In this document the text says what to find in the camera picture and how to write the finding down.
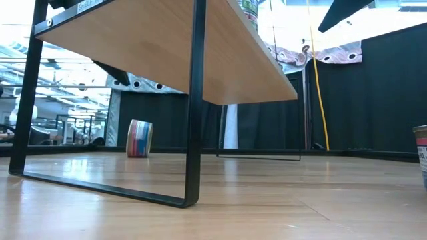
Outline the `grey tarp with grommets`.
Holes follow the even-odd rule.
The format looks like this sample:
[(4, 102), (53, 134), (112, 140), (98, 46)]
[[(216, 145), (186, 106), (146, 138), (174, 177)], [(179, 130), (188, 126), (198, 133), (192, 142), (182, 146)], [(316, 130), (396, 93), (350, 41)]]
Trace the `grey tarp with grommets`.
[(276, 44), (265, 42), (266, 47), (278, 62), (284, 74), (295, 73), (305, 68), (313, 57), (317, 61), (327, 64), (352, 64), (362, 62), (362, 42), (356, 41), (337, 47), (311, 50), (311, 45), (303, 44), (299, 50), (289, 50), (278, 47)]
[(138, 93), (157, 93), (157, 94), (183, 94), (183, 92), (171, 87), (156, 83), (139, 75), (128, 73), (130, 86), (114, 85), (114, 78), (107, 74), (106, 86), (111, 87), (109, 109), (107, 114), (107, 125), (105, 128), (105, 144), (108, 147), (118, 146), (119, 134), (119, 110), (121, 103), (121, 92), (132, 91)]

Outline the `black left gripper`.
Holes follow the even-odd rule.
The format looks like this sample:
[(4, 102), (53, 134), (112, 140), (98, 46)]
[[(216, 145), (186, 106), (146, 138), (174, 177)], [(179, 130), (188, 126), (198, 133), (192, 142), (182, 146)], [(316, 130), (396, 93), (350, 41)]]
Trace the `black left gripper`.
[[(77, 5), (82, 1), (83, 0), (48, 0), (48, 3), (53, 9), (58, 9), (61, 7), (63, 7), (64, 9), (68, 9), (74, 5)], [(106, 65), (104, 63), (98, 62), (93, 59), (92, 61), (114, 78), (113, 80), (114, 85), (123, 85), (123, 86), (131, 85), (127, 72), (122, 71), (121, 69), (112, 67), (110, 65)]]

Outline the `person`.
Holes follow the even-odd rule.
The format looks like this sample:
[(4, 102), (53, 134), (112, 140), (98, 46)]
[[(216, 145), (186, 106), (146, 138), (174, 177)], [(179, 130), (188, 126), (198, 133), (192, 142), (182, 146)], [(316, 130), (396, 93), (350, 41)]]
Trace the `person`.
[(13, 143), (15, 129), (8, 125), (0, 124), (0, 143)]

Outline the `wooden shelf black metal frame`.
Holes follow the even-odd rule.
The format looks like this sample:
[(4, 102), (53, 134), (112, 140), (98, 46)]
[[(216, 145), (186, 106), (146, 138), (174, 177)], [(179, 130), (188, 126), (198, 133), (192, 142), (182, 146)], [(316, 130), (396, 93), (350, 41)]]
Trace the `wooden shelf black metal frame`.
[[(83, 0), (47, 16), (35, 0), (9, 173), (186, 208), (199, 200), (204, 101), (291, 101), (298, 94), (236, 0)], [(185, 193), (174, 197), (25, 170), (44, 43), (187, 93)]]

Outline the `black office chair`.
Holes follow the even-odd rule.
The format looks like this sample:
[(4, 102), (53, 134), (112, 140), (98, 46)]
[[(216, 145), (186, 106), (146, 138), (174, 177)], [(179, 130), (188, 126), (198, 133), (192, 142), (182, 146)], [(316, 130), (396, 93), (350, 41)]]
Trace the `black office chair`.
[(51, 133), (49, 130), (38, 126), (31, 126), (29, 145), (49, 145)]

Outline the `pink blue gold-lidded can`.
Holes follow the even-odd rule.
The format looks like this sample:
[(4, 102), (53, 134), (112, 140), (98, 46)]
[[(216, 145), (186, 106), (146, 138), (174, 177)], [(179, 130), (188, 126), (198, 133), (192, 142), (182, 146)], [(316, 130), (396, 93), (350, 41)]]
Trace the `pink blue gold-lidded can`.
[(148, 157), (151, 150), (152, 136), (152, 123), (132, 119), (127, 133), (127, 156)]
[(427, 191), (427, 125), (413, 128), (424, 188)]

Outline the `black table frame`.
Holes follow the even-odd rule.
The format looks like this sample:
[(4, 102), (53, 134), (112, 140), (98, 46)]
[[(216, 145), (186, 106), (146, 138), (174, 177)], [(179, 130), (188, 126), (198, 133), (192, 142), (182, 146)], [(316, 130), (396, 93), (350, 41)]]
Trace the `black table frame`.
[[(45, 154), (65, 154), (84, 152), (117, 152), (124, 153), (125, 147), (107, 147), (94, 145), (39, 145), (28, 146), (27, 155)], [(214, 149), (204, 148), (203, 154), (219, 155), (300, 155), (300, 156), (337, 156), (337, 157), (359, 157), (367, 159), (379, 159), (388, 161), (399, 161), (407, 163), (418, 163), (419, 158), (416, 152), (393, 152), (393, 151), (373, 151), (373, 150), (283, 150), (283, 149)]]

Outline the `white rounded machine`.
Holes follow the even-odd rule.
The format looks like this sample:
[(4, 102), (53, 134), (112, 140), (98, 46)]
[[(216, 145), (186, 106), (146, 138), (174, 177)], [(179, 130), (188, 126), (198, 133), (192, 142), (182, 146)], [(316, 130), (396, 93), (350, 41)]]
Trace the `white rounded machine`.
[[(9, 121), (10, 121), (10, 124), (12, 124), (12, 125), (16, 125), (16, 122), (17, 122), (17, 115), (18, 115), (18, 112), (19, 112), (20, 100), (21, 100), (20, 97), (16, 98), (16, 100), (15, 100), (15, 107), (12, 110), (12, 112), (10, 113), (10, 116), (9, 116)], [(34, 105), (33, 106), (33, 112), (32, 112), (31, 119), (34, 120), (34, 119), (37, 118), (37, 116), (38, 116), (38, 108), (37, 108), (36, 105)]]

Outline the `black curtain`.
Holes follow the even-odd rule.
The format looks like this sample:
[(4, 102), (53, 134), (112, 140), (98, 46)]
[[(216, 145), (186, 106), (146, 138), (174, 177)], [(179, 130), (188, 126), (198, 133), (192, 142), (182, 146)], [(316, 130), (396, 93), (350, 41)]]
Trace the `black curtain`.
[(136, 119), (153, 124), (153, 148), (186, 147), (187, 107), (186, 94), (124, 91), (119, 108), (118, 145), (126, 145), (129, 124)]
[(362, 62), (309, 62), (296, 101), (231, 106), (226, 146), (414, 152), (427, 124), (427, 23), (362, 41)]

